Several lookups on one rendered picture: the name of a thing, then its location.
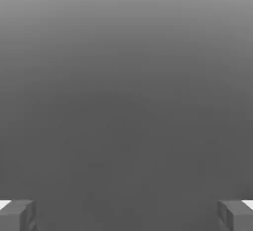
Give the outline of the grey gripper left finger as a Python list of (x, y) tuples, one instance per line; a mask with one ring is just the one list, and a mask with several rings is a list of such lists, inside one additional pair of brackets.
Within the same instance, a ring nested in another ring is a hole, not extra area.
[(0, 199), (0, 231), (38, 231), (34, 200)]

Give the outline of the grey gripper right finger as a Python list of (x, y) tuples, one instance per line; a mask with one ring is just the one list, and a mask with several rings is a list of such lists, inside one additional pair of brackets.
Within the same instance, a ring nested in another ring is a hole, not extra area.
[(219, 231), (253, 231), (253, 200), (219, 200)]

